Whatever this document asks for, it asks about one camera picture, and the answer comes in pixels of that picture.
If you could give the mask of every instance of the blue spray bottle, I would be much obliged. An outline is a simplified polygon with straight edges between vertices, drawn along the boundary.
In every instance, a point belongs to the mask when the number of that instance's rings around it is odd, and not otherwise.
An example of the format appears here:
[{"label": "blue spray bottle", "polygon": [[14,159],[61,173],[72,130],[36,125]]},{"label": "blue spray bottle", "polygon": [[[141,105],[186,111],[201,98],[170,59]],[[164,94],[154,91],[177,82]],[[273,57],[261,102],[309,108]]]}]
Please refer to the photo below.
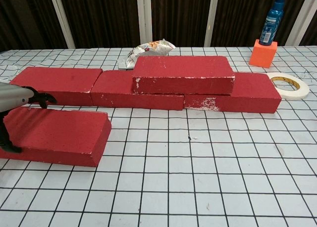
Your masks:
[{"label": "blue spray bottle", "polygon": [[265,24],[262,29],[259,43],[261,45],[271,45],[277,31],[278,25],[283,16],[285,0],[276,0],[273,8],[268,12]]}]

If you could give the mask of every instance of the dark curtain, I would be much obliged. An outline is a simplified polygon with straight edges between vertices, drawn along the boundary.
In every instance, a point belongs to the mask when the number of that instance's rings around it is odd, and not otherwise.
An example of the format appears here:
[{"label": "dark curtain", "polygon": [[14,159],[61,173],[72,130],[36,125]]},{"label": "dark curtain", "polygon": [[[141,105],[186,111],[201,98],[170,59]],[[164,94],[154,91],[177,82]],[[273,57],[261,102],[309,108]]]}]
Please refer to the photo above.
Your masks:
[{"label": "dark curtain", "polygon": [[137,0],[62,0],[77,48],[140,44]]},{"label": "dark curtain", "polygon": [[52,0],[0,0],[0,51],[67,48]]},{"label": "dark curtain", "polygon": [[317,45],[317,11],[313,16],[300,45]]},{"label": "dark curtain", "polygon": [[[211,46],[253,46],[275,0],[218,0]],[[285,0],[274,41],[285,45],[304,0]]]},{"label": "dark curtain", "polygon": [[204,46],[210,0],[151,0],[153,40]]}]

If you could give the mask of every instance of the tape roll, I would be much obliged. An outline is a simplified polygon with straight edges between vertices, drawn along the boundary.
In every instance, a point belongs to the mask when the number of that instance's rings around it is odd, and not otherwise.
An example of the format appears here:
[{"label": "tape roll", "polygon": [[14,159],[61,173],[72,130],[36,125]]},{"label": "tape roll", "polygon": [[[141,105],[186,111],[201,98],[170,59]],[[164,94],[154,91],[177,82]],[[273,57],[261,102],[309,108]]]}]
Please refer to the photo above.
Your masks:
[{"label": "tape roll", "polygon": [[297,88],[297,90],[295,91],[287,91],[287,90],[281,90],[275,87],[282,98],[298,100],[298,99],[302,99],[306,97],[309,93],[308,85],[304,81],[292,75],[279,73],[279,72],[269,72],[267,73],[267,76],[269,77],[271,81],[275,81],[275,80],[286,81]]}]

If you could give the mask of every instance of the crumpled snack wrapper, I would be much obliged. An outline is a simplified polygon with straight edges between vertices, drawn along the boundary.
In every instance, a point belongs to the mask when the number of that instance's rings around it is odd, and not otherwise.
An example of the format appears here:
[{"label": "crumpled snack wrapper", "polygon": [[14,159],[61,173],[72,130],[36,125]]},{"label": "crumpled snack wrapper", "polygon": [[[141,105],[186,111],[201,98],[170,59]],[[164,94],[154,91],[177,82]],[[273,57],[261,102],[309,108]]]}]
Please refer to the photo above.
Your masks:
[{"label": "crumpled snack wrapper", "polygon": [[174,48],[175,46],[172,43],[164,39],[139,45],[133,48],[126,58],[118,61],[119,69],[133,69],[139,56],[167,55]]}]

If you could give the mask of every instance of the grid tablecloth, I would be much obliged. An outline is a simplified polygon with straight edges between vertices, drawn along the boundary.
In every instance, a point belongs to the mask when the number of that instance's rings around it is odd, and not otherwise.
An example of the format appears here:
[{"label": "grid tablecloth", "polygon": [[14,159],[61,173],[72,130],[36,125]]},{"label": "grid tablecloth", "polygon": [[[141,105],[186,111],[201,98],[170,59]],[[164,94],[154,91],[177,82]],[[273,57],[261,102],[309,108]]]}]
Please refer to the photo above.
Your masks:
[{"label": "grid tablecloth", "polygon": [[[169,55],[224,55],[234,71],[291,74],[309,95],[282,100],[274,114],[50,106],[107,112],[104,155],[97,168],[0,159],[0,226],[316,227],[317,46],[279,47],[266,70],[248,65],[251,49]],[[0,54],[0,80],[27,66],[118,69],[130,50],[11,50]]]}]

